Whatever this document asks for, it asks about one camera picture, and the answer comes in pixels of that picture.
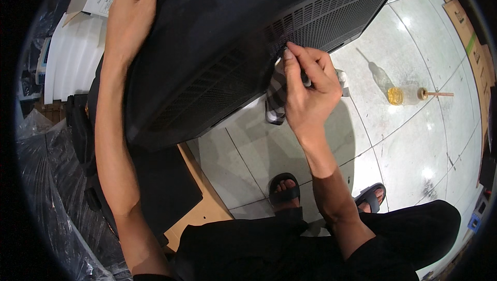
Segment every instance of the yellow liquid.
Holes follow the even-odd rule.
[[[404,92],[397,87],[388,89],[388,102],[392,105],[402,105],[404,101]]]

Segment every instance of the fingernail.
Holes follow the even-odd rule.
[[[283,58],[285,60],[290,60],[293,58],[293,53],[290,51],[290,49],[285,49],[285,51],[283,51]]]

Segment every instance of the black shirt sleeve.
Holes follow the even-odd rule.
[[[143,275],[134,275],[133,281],[176,281],[175,279],[161,275],[151,275],[149,273]]]
[[[345,261],[344,272],[368,280],[419,280],[413,266],[398,255],[382,236],[366,241],[352,253]]]

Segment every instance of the foot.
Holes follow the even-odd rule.
[[[284,181],[280,181],[279,185],[276,186],[276,191],[274,192],[280,192],[284,191],[286,189],[290,189],[292,187],[295,187],[295,182],[291,179],[286,179]],[[274,212],[278,212],[284,209],[290,209],[293,207],[300,207],[299,203],[299,198],[294,198],[290,201],[286,201],[284,203],[278,203],[273,207]]]
[[[381,202],[383,201],[383,190],[381,188],[378,188],[376,191],[374,191],[374,194],[376,195],[376,199],[378,199],[378,204],[381,204]],[[367,201],[359,204],[358,208],[366,213],[371,213],[371,206]]]

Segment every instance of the black speaker cabinet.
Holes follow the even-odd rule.
[[[386,1],[158,0],[128,73],[128,141],[158,150],[202,135],[264,94],[286,41],[332,52]]]

